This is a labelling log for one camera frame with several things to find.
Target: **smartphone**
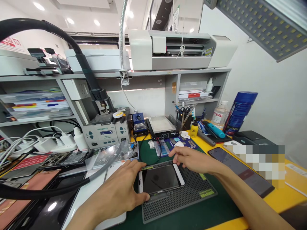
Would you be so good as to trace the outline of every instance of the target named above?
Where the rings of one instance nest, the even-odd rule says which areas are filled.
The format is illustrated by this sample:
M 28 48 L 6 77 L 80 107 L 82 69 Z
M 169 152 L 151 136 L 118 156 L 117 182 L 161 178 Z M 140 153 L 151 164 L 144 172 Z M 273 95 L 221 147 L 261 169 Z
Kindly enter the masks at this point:
M 139 192 L 155 194 L 180 188 L 185 181 L 176 164 L 142 170 L 139 172 Z
M 218 147 L 208 152 L 210 156 L 227 165 L 245 183 L 247 183 L 261 198 L 266 197 L 274 187 L 262 176 L 238 161 L 228 152 Z

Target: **black phone screen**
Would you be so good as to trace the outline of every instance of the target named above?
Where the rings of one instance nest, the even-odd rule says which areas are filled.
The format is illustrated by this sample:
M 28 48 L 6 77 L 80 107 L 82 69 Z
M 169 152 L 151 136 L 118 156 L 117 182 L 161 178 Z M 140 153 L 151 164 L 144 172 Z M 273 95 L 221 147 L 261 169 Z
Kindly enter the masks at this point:
M 147 169 L 142 171 L 143 191 L 149 194 L 176 188 L 180 186 L 173 165 Z
M 266 181 L 266 179 L 238 161 L 225 150 L 215 148 L 210 150 L 208 153 L 216 160 L 231 168 L 235 174 L 244 180 L 244 182 L 247 183 L 262 198 L 274 190 L 274 187 L 268 181 Z

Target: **gray silicone mat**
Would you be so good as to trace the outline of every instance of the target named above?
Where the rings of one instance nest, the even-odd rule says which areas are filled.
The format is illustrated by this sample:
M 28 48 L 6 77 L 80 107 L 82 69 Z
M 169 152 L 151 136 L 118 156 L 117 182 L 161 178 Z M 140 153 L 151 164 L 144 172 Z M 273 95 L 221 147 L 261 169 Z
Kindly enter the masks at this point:
M 145 169 L 172 163 L 173 161 L 166 161 Z M 144 224 L 217 195 L 217 191 L 203 174 L 192 172 L 183 168 L 182 165 L 179 166 L 179 170 L 185 180 L 185 186 L 158 193 L 152 196 L 148 202 L 142 204 Z

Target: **left hand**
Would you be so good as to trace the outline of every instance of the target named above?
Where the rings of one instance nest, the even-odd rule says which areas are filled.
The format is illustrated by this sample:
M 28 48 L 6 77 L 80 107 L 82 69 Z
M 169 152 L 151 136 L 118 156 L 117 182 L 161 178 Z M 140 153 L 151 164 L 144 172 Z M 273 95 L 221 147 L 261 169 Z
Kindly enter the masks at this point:
M 137 160 L 127 160 L 80 206 L 78 216 L 87 216 L 90 213 L 94 217 L 94 225 L 97 226 L 102 221 L 131 211 L 149 200 L 148 193 L 137 194 L 133 189 L 138 172 L 145 166 L 145 163 Z

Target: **right hand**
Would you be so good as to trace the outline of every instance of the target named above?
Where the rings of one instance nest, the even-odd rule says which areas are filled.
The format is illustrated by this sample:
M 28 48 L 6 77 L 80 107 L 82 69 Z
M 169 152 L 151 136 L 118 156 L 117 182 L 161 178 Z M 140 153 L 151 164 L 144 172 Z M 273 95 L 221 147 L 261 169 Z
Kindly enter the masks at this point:
M 188 168 L 196 173 L 217 174 L 226 169 L 223 163 L 189 147 L 175 147 L 169 153 L 169 157 L 174 156 L 173 163 L 178 166 L 183 163 L 182 167 Z

